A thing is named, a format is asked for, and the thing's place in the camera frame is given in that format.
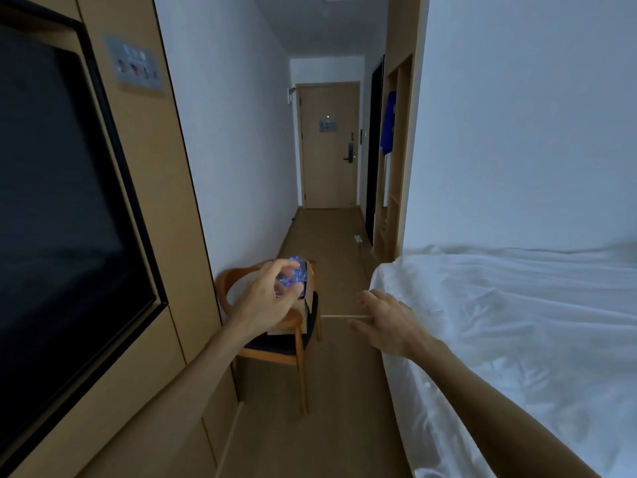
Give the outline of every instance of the black seat cushion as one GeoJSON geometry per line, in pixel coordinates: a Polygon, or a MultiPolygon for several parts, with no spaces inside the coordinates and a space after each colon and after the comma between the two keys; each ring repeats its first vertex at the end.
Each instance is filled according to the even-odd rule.
{"type": "MultiPolygon", "coordinates": [[[[317,311],[319,309],[319,295],[314,292],[312,299],[312,311],[308,313],[308,331],[303,334],[303,348],[305,349],[312,337],[314,324],[317,321],[317,311]]],[[[264,351],[267,353],[285,354],[286,356],[296,355],[296,344],[294,343],[294,334],[291,335],[268,335],[267,333],[259,335],[252,339],[246,349],[254,349],[255,351],[264,351]]]]}

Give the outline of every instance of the white wall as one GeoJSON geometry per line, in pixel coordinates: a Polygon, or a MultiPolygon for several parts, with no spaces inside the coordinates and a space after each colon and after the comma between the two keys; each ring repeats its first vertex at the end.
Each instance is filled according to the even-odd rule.
{"type": "Polygon", "coordinates": [[[155,0],[210,264],[276,256],[297,208],[289,58],[253,0],[155,0]]]}
{"type": "MultiPolygon", "coordinates": [[[[290,72],[292,86],[298,83],[331,83],[331,82],[360,82],[361,95],[359,106],[359,127],[362,127],[362,94],[363,77],[365,73],[365,57],[355,56],[331,56],[324,58],[292,58],[290,60],[290,72]]],[[[294,147],[296,151],[296,180],[298,187],[298,204],[303,204],[303,192],[301,190],[301,152],[299,151],[299,131],[297,114],[297,93],[294,92],[294,147]]],[[[356,204],[361,200],[361,147],[359,145],[359,164],[357,175],[356,204]]]]}
{"type": "Polygon", "coordinates": [[[404,251],[637,237],[637,0],[431,0],[404,251]]]}
{"type": "Polygon", "coordinates": [[[378,67],[378,63],[385,54],[385,44],[387,39],[387,19],[378,28],[373,38],[370,39],[367,51],[365,52],[365,75],[363,81],[362,95],[362,128],[365,137],[362,140],[361,157],[359,165],[361,167],[361,210],[363,218],[367,208],[367,172],[368,159],[370,154],[370,108],[371,108],[371,76],[378,67]]]}

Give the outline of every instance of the person's left hand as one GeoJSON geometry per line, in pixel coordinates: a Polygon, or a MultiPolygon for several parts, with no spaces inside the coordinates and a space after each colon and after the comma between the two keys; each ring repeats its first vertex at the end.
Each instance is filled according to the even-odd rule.
{"type": "Polygon", "coordinates": [[[247,342],[282,321],[299,298],[303,291],[300,282],[285,290],[281,298],[276,298],[275,294],[275,286],[282,287],[276,276],[279,273],[291,276],[298,267],[299,263],[293,260],[274,260],[265,263],[248,282],[229,319],[229,324],[240,329],[247,342]]]}

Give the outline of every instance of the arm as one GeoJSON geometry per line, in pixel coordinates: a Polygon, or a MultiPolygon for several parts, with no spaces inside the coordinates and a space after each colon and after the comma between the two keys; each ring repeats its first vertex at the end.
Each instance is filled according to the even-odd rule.
{"type": "Polygon", "coordinates": [[[290,287],[280,299],[274,292],[276,275],[297,266],[291,260],[263,265],[248,283],[227,324],[93,458],[80,478],[163,476],[236,354],[251,339],[279,323],[299,297],[301,283],[290,287]]]}
{"type": "Polygon", "coordinates": [[[381,351],[418,364],[454,408],[498,478],[600,478],[524,410],[474,374],[428,334],[407,305],[378,290],[359,295],[373,326],[350,321],[381,351]]]}

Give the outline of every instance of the floor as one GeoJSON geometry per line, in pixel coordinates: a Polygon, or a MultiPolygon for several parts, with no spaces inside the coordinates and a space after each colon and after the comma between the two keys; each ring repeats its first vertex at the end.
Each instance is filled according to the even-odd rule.
{"type": "MultiPolygon", "coordinates": [[[[281,255],[317,261],[324,315],[362,315],[354,294],[368,288],[375,264],[358,208],[300,211],[281,255]]],[[[296,368],[239,359],[245,404],[221,478],[411,476],[380,353],[346,319],[323,318],[323,341],[313,336],[308,345],[307,375],[310,413],[302,416],[296,368]]]]}

